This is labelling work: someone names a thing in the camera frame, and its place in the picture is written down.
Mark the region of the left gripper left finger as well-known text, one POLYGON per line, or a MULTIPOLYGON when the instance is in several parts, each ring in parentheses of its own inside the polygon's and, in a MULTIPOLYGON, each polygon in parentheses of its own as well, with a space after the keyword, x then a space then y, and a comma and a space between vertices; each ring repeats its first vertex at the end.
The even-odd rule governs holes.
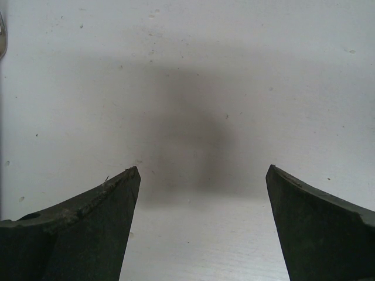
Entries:
POLYGON ((118 280, 140 182, 132 167, 64 202, 1 221, 1 279, 118 280))

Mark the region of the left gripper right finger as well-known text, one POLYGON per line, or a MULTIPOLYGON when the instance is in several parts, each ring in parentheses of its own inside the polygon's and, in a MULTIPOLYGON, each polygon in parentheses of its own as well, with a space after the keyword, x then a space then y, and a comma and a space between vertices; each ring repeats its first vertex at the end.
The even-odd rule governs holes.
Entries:
POLYGON ((374 280, 374 211, 274 165, 265 178, 290 280, 374 280))

